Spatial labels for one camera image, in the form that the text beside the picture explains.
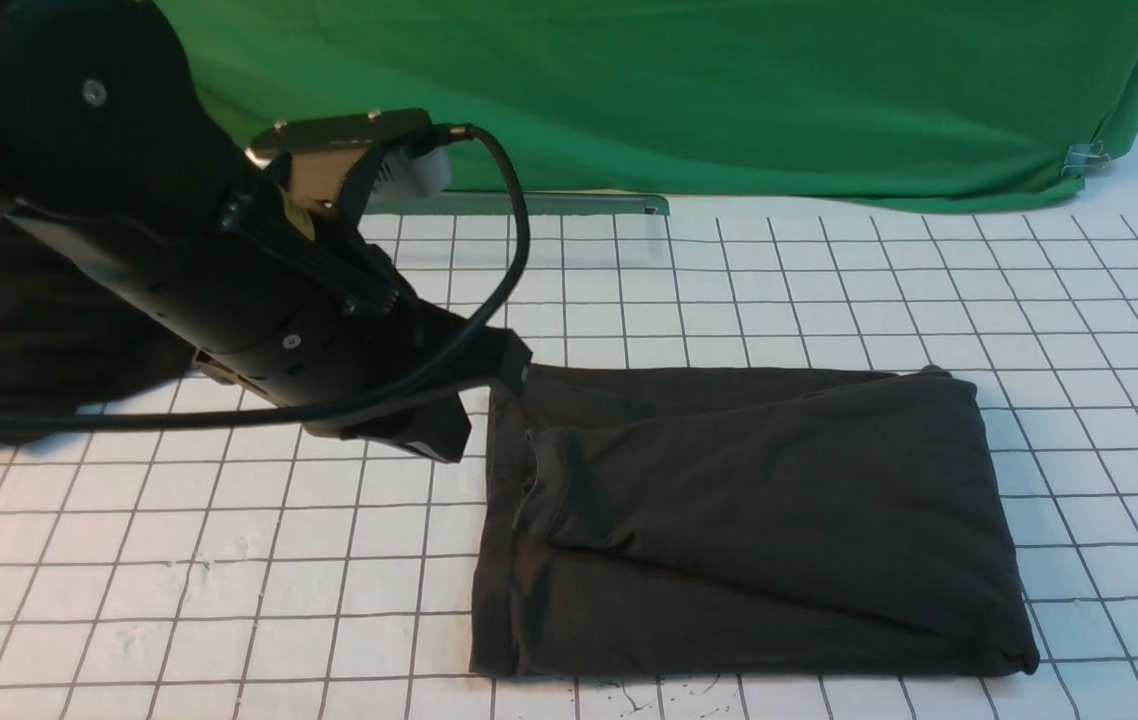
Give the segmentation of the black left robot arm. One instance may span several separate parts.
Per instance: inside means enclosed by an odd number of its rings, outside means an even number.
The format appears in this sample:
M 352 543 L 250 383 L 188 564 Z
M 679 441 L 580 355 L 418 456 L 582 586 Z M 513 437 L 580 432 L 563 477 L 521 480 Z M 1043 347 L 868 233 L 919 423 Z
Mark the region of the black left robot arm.
M 358 224 L 372 202 L 450 187 L 450 146 L 486 147 L 516 250 L 468 318 L 419 296 Z M 531 255 L 531 214 L 486 129 L 426 110 L 281 121 L 237 144 L 204 109 L 152 1 L 0 1 L 0 220 L 193 346 L 267 409 L 40 416 L 0 433 L 298 424 L 457 462 L 461 394 L 520 396 L 531 350 L 490 325 Z

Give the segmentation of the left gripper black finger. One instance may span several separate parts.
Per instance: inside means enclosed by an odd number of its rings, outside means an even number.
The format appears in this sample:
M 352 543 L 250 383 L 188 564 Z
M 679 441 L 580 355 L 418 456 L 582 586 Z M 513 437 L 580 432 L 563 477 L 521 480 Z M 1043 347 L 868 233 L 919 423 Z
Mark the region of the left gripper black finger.
M 446 464 L 461 461 L 470 429 L 459 386 L 365 397 L 354 409 L 328 420 L 331 439 L 368 439 Z

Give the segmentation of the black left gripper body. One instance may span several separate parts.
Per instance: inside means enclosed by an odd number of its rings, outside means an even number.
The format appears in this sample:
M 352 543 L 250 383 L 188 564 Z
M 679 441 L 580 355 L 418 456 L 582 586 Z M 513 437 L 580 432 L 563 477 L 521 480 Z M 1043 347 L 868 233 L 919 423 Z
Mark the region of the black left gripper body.
M 427 303 L 358 220 L 300 208 L 267 169 L 245 169 L 176 237 L 140 220 L 60 218 L 22 209 L 16 223 L 94 283 L 193 346 L 212 375 L 269 409 L 124 415 L 98 432 L 299 423 L 330 436 L 330 417 L 365 397 L 424 386 L 519 389 L 531 351 L 490 326 L 531 255 L 531 218 L 514 165 L 497 162 L 517 220 L 517 250 L 490 296 L 463 316 Z

